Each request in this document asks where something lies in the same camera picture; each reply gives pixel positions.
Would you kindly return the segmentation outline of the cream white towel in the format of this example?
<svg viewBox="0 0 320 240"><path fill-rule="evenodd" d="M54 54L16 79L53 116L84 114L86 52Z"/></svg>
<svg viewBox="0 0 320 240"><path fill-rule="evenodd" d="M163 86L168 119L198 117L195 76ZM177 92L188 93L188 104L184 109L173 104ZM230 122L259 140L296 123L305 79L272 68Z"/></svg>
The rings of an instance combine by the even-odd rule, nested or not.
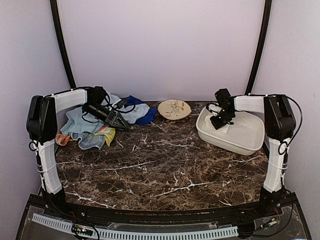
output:
<svg viewBox="0 0 320 240"><path fill-rule="evenodd" d="M224 124L216 115L208 114L204 118L204 127L208 130L226 135L228 133L229 124Z"/></svg>

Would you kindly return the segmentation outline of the white plastic basin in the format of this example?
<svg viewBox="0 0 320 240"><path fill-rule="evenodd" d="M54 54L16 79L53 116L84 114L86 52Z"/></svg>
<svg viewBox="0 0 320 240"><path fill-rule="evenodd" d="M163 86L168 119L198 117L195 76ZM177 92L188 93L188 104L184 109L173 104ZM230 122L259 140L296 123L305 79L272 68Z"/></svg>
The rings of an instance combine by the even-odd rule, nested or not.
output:
<svg viewBox="0 0 320 240"><path fill-rule="evenodd" d="M199 137L214 146L249 156L258 151L265 139L265 125L258 117L248 112L236 112L233 124L227 124L216 130L210 117L213 114L206 108L200 112L196 129Z"/></svg>

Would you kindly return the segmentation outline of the light blue towel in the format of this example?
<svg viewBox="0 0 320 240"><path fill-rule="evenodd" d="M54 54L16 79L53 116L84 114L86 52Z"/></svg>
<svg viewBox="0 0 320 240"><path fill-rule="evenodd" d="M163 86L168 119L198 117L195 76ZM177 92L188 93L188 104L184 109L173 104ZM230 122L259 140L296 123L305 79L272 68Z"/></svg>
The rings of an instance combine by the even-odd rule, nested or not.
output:
<svg viewBox="0 0 320 240"><path fill-rule="evenodd" d="M128 102L122 108L118 109L118 111L128 124L135 124L138 119L144 117L150 110L147 104L134 96L130 95L123 99L126 99Z"/></svg>

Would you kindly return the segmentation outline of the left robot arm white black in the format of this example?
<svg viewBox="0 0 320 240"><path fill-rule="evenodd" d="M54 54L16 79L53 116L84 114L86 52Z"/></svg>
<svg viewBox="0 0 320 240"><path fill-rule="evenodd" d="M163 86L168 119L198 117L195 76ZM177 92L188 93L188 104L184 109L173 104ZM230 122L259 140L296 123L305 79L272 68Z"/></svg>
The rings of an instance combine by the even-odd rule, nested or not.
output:
<svg viewBox="0 0 320 240"><path fill-rule="evenodd" d="M125 130L129 128L129 124L125 121L124 111L121 108L127 102L126 99L111 102L111 97L100 86L77 87L50 95L32 97L26 122L31 140L29 149L35 152L42 190L49 198L55 199L50 208L58 217L67 218L71 208L60 199L65 198L65 191L59 179L55 159L57 114L73 107L80 107L84 115L90 114L109 127Z"/></svg>

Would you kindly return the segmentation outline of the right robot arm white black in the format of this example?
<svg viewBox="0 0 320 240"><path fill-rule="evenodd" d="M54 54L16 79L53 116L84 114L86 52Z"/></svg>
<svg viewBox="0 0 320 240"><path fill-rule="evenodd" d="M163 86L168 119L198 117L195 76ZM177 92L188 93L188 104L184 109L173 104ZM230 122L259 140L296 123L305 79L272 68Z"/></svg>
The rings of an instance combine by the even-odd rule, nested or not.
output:
<svg viewBox="0 0 320 240"><path fill-rule="evenodd" d="M215 94L221 108L210 121L218 130L236 117L236 112L252 112L264 115L264 130L269 142L266 178L260 191L262 201L255 205L255 213L266 217L275 208L271 199L283 190L285 172L288 168L290 144L299 132L303 113L299 104L285 94L247 94L232 96L228 89Z"/></svg>

